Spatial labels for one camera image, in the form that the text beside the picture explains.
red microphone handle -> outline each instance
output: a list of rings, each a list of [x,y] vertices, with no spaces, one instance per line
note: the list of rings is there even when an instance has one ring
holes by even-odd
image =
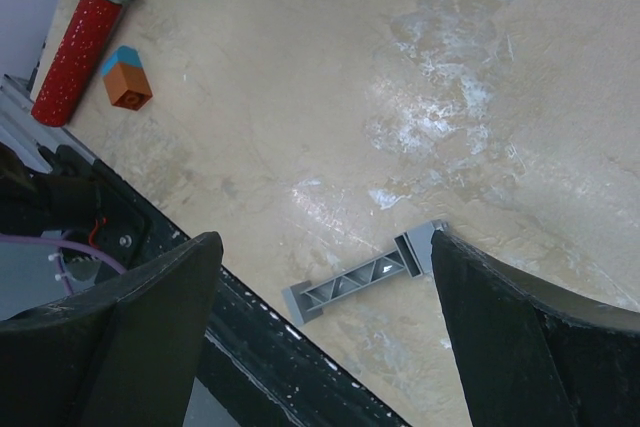
[[[80,0],[33,104],[38,122],[62,127],[71,118],[121,10],[109,0]]]

red wire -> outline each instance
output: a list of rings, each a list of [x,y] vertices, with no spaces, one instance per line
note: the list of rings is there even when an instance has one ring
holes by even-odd
[[[100,221],[98,219],[96,219],[96,225],[93,228],[93,230],[91,231],[91,233],[89,234],[89,245],[91,247],[93,247],[94,249],[99,249],[100,247],[98,247],[94,241],[94,238],[96,236],[96,234],[98,233],[98,231],[100,230],[100,227],[104,227],[107,224],[107,218],[103,217],[102,218],[102,224],[100,223]]]

orange block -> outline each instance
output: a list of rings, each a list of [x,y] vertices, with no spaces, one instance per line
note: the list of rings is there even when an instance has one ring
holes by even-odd
[[[111,105],[116,107],[140,110],[153,97],[147,76],[140,67],[117,62],[102,79]]]

toy block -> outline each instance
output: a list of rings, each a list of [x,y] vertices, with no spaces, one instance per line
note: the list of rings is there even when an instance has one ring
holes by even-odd
[[[140,57],[130,47],[120,47],[104,64],[102,75],[111,105],[140,110],[153,97]]]

beige tabletop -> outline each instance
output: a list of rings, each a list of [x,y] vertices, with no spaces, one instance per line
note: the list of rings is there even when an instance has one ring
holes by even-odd
[[[40,81],[78,0],[60,0]],[[71,131],[287,316],[434,218],[498,258],[638,310],[640,0],[135,0]],[[416,426],[469,425],[431,278],[302,328]]]

